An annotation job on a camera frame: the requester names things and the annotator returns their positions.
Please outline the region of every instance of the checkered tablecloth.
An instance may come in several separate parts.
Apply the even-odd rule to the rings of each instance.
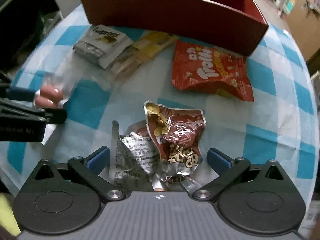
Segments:
[[[143,120],[147,100],[168,107],[199,108],[207,127],[200,141],[206,160],[210,147],[232,158],[243,156],[252,163],[278,160],[309,204],[318,163],[318,119],[310,76],[293,38],[269,27],[254,53],[248,57],[247,73],[254,102],[218,95],[178,91],[171,85],[174,46],[143,65],[116,89],[105,73],[72,52],[73,44],[89,24],[82,6],[65,18],[33,51],[13,84],[39,89],[46,73],[74,80],[74,92],[66,105],[68,119],[47,144],[0,142],[0,176],[16,193],[41,158],[66,162],[87,156],[103,145],[110,146],[112,121],[125,131]],[[115,27],[134,41],[144,30]],[[206,45],[181,37],[183,41]],[[108,179],[108,172],[102,177]],[[205,184],[217,175],[207,163],[197,169]]]

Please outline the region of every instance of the blue and white tablecloth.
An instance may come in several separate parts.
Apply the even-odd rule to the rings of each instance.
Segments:
[[[252,103],[176,90],[171,85],[174,46],[115,89],[101,68],[72,52],[88,25],[79,6],[34,50],[13,81],[12,85],[18,87],[39,89],[44,75],[55,73],[69,78],[75,88],[66,106],[66,123],[57,128],[46,145],[0,142],[0,176],[9,190],[16,194],[41,158],[66,162],[74,156],[87,156],[103,145],[110,146],[112,121],[117,120],[125,131],[145,118],[143,104],[151,100],[168,107],[202,109],[207,120],[200,141],[204,160],[210,147],[232,158],[243,156],[252,163],[276,159],[309,205],[318,165],[318,119],[306,64],[286,31],[270,26],[248,58]],[[134,41],[144,32],[115,28]],[[108,172],[103,171],[101,176],[107,179]],[[216,176],[206,162],[197,169],[196,178],[202,184]]]

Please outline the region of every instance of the red box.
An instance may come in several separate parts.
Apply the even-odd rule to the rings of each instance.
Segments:
[[[94,25],[157,30],[249,56],[268,29],[253,0],[82,0]]]

